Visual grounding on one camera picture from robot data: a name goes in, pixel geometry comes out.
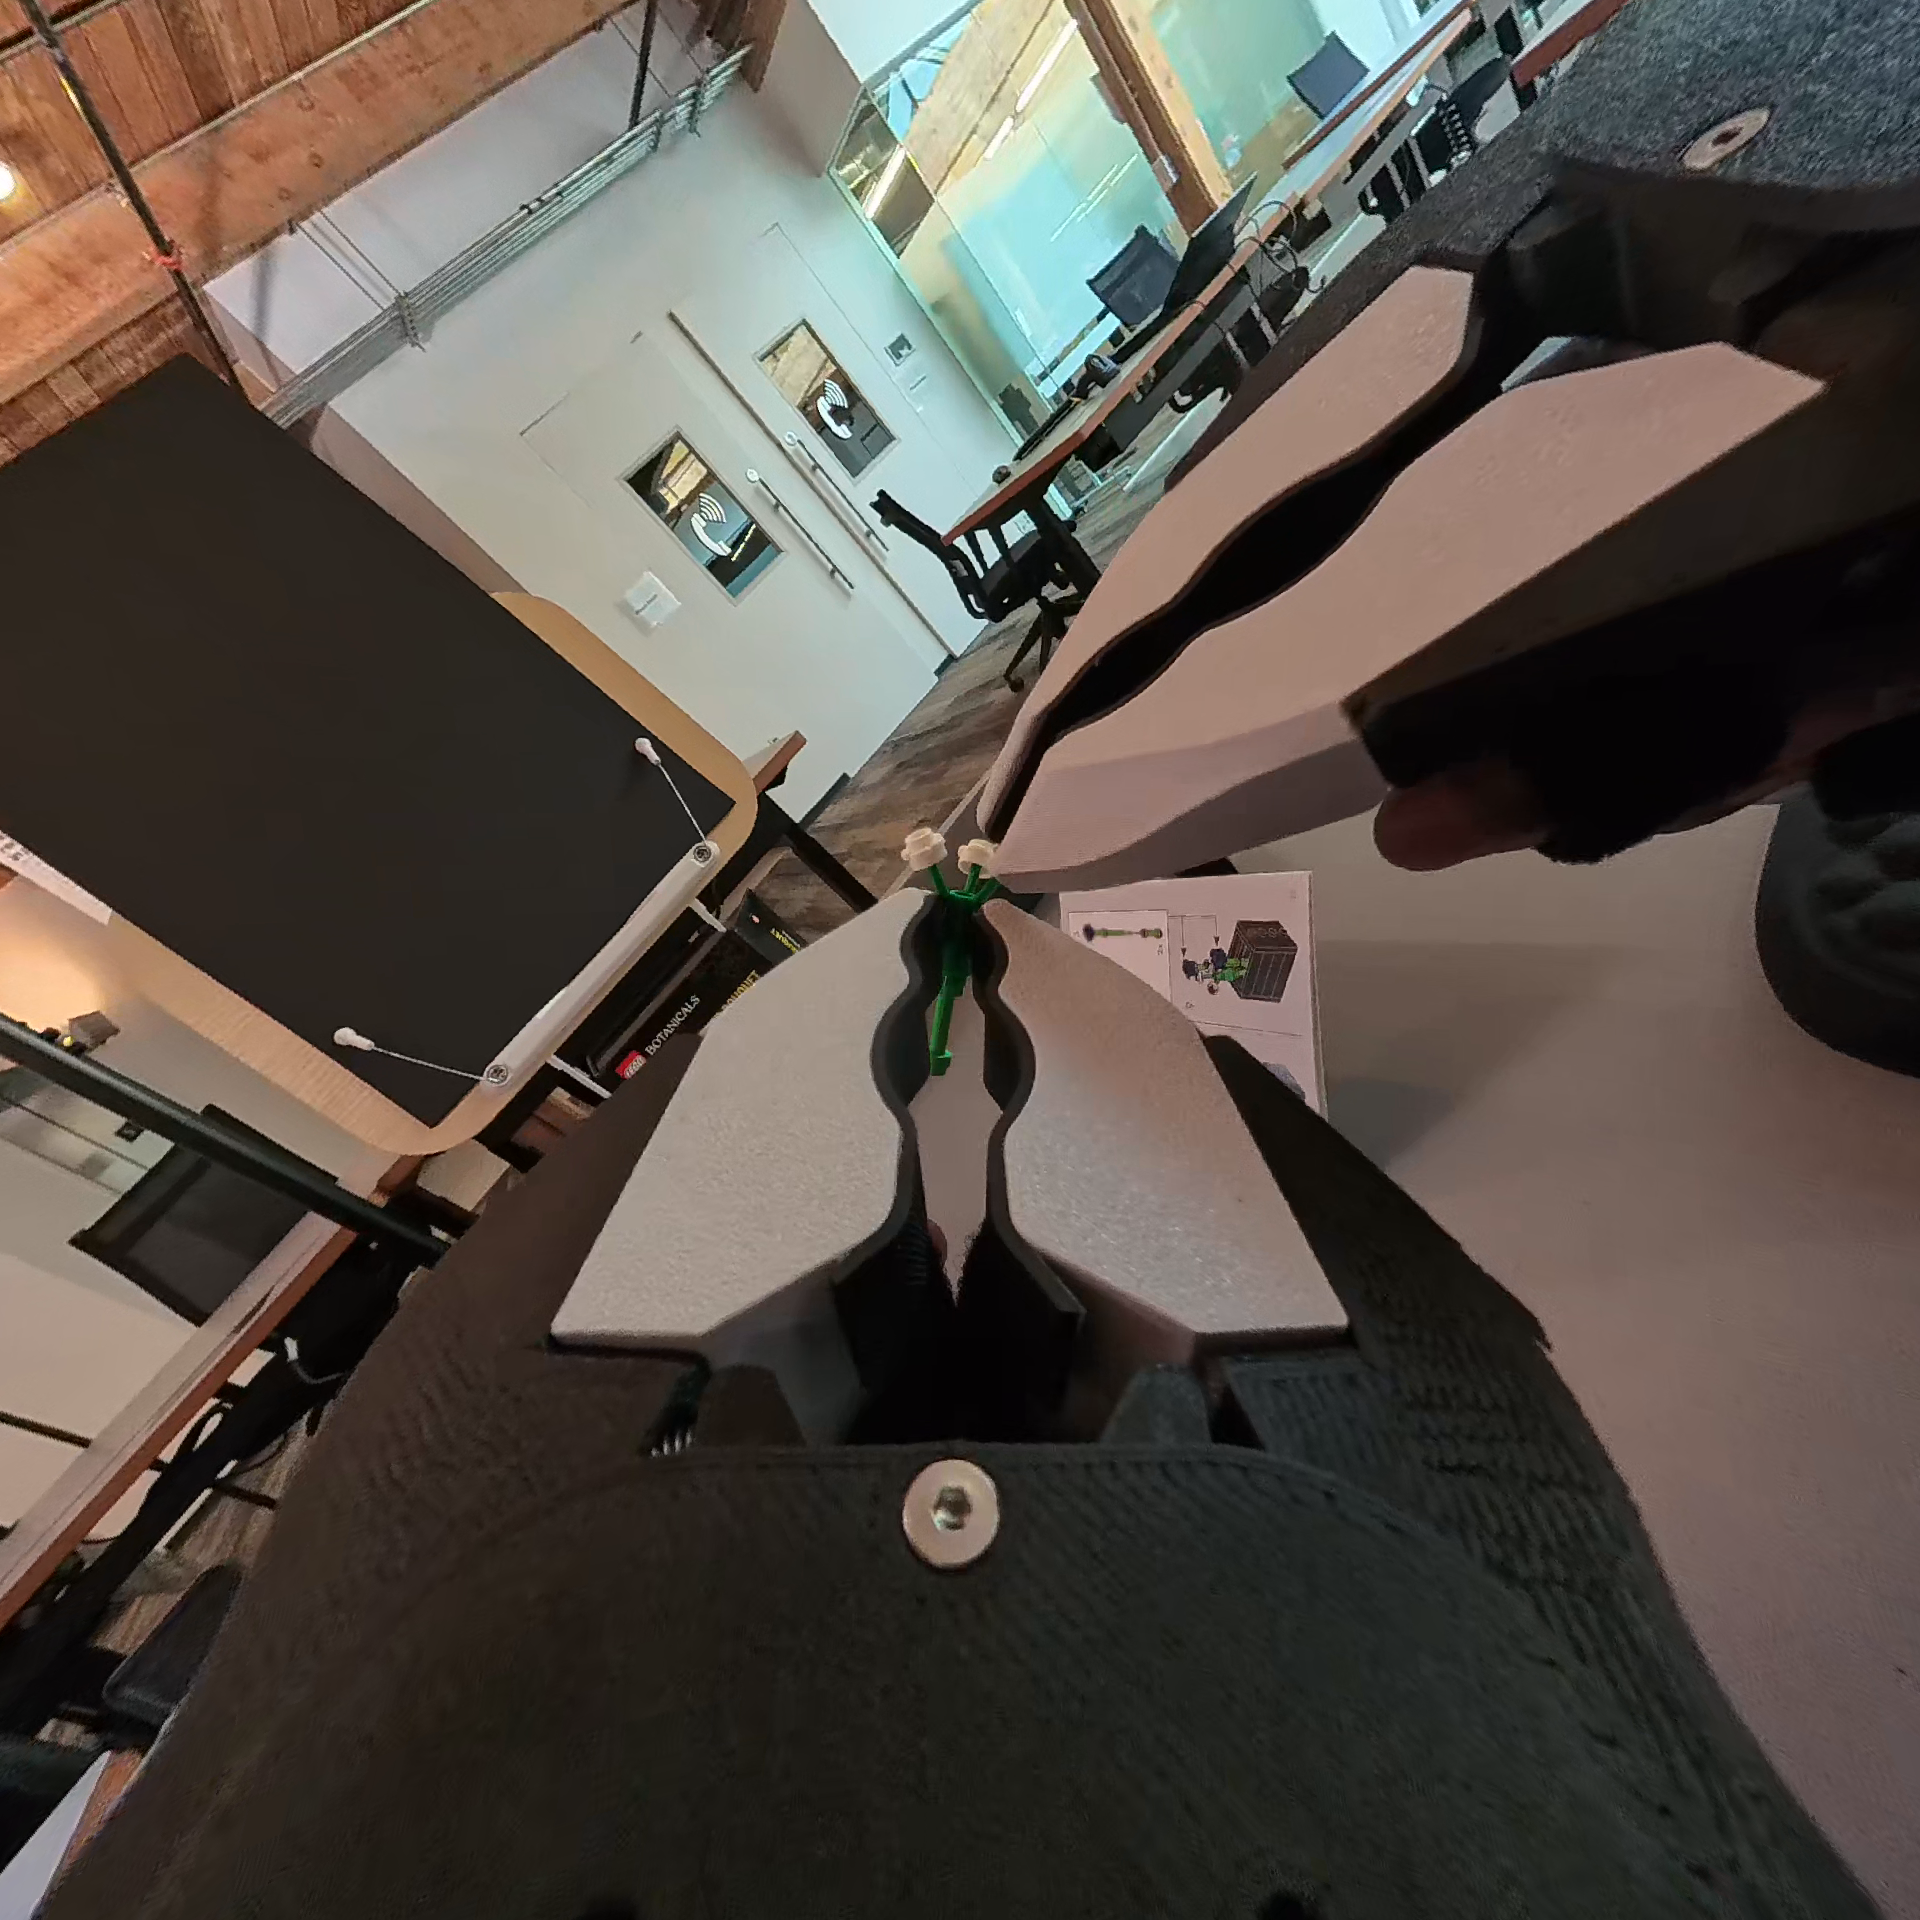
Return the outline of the black mesh cushion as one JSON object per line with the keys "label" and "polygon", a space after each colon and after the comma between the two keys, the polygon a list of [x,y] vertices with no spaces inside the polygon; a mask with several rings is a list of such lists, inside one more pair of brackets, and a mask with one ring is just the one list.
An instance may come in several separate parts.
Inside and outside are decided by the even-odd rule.
{"label": "black mesh cushion", "polygon": [[1917,1075],[1917,717],[1842,740],[1781,804],[1754,901],[1776,1001],[1813,1040]]}

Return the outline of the person's right hand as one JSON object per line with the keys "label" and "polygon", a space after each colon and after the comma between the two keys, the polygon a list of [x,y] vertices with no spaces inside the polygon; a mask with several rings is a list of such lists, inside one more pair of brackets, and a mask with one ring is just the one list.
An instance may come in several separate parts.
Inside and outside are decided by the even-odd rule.
{"label": "person's right hand", "polygon": [[1535,847],[1549,832],[1533,787],[1499,759],[1395,787],[1374,816],[1376,849],[1406,873],[1440,873],[1479,856]]}

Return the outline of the white instruction booklet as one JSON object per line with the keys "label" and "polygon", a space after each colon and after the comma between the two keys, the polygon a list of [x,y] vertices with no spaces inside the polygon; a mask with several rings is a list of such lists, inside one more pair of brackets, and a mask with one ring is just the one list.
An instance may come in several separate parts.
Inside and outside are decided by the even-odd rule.
{"label": "white instruction booklet", "polygon": [[1061,931],[1241,1045],[1328,1111],[1312,877],[1304,870],[1142,879],[1062,894]]}

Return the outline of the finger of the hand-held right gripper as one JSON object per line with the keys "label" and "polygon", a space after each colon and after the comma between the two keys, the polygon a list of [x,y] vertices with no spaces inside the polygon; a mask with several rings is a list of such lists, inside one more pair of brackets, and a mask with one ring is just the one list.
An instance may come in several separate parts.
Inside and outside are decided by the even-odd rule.
{"label": "finger of the hand-held right gripper", "polygon": [[1048,747],[999,838],[1017,892],[1152,879],[1378,804],[1366,728],[1757,552],[1720,481],[1833,384],[1730,344],[1537,377],[1413,462],[1359,528]]}
{"label": "finger of the hand-held right gripper", "polygon": [[1128,701],[1191,638],[1298,579],[1354,523],[1351,481],[1480,347],[1470,272],[1409,268],[1167,487],[1041,667],[981,791],[1007,822],[1061,733]]}

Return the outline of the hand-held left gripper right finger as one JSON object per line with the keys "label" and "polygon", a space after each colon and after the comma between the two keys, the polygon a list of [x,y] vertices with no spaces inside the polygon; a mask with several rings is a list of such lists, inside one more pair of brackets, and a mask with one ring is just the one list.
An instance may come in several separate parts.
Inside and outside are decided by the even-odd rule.
{"label": "hand-held left gripper right finger", "polygon": [[976,1341],[1000,1404],[1115,1404],[1145,1367],[1307,1352],[1351,1317],[1198,1028],[987,902]]}

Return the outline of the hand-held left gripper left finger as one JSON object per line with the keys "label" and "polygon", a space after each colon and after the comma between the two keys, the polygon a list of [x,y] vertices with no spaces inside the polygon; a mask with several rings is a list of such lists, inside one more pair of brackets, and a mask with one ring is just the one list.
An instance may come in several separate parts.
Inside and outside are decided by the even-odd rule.
{"label": "hand-held left gripper left finger", "polygon": [[909,1099],[928,1079],[937,901],[882,901],[699,1033],[557,1307],[557,1347],[761,1367],[874,1398],[921,1344]]}

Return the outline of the black board on white stand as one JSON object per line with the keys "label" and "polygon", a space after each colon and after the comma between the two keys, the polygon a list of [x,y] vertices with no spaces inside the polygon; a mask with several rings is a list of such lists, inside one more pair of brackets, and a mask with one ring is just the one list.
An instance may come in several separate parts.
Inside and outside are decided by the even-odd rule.
{"label": "black board on white stand", "polygon": [[743,849],[751,775],[197,356],[5,465],[5,837],[350,1136],[480,1136]]}

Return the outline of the green toy stem brick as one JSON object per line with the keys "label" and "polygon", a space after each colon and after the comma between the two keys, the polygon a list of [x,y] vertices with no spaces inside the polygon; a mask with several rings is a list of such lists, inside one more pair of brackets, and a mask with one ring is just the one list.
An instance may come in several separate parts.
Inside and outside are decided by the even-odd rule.
{"label": "green toy stem brick", "polygon": [[938,902],[938,990],[928,1020],[928,1072],[944,1076],[951,1068],[952,1011],[971,980],[971,942],[976,913],[1000,892],[1000,879],[987,879],[976,889],[949,885],[938,869],[930,870],[931,894]]}

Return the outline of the black office chair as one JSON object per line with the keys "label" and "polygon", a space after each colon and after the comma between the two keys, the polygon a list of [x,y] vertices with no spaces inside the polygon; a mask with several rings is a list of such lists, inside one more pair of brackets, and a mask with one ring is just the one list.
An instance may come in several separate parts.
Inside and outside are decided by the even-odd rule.
{"label": "black office chair", "polygon": [[966,542],[938,537],[885,488],[870,499],[870,508],[885,526],[926,549],[944,567],[965,607],[976,616],[993,623],[1022,607],[1032,607],[1032,621],[1000,672],[1007,689],[1024,688],[1019,667],[1029,656],[1037,653],[1039,669],[1046,667],[1056,643],[1086,603],[1086,591],[1067,579],[1041,535],[1025,535],[1013,547],[993,535],[995,558],[978,559]]}

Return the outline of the white paper sign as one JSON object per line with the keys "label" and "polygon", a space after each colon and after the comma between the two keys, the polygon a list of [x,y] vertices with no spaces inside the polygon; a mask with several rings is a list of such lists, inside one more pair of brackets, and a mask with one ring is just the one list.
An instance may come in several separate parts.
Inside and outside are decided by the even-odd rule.
{"label": "white paper sign", "polygon": [[51,869],[46,860],[37,852],[30,852],[23,844],[17,844],[10,835],[2,832],[0,844],[2,865],[14,876],[25,879],[26,885],[40,889],[50,897],[62,901],[63,904],[82,912],[82,917],[95,924],[112,924],[112,909],[107,902],[82,889],[71,877],[62,876]]}

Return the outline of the black light stand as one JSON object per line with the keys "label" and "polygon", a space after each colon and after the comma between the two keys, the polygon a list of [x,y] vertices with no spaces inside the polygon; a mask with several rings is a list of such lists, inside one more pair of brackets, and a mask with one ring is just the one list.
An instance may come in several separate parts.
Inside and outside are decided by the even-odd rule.
{"label": "black light stand", "polygon": [[254,1136],[234,1123],[193,1112],[181,1101],[117,1069],[95,1065],[87,1054],[48,1040],[40,1030],[6,1014],[2,1017],[2,1054],[6,1063],[37,1072],[50,1086],[82,1097],[118,1120],[137,1123],[143,1131],[186,1148],[208,1164],[277,1190],[335,1228],[391,1248],[403,1248],[413,1263],[431,1267],[448,1251],[448,1244],[431,1229],[341,1187],[323,1168],[278,1148],[274,1141]]}

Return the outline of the grey desk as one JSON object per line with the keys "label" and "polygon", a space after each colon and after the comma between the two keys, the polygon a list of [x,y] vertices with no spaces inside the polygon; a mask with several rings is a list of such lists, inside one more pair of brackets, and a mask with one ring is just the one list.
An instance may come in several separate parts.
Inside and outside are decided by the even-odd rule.
{"label": "grey desk", "polygon": [[1915,1081],[1813,1043],[1753,904],[1776,806],[1589,869],[1309,873],[1328,1115],[1542,1324],[1747,1731],[1917,1908]]}

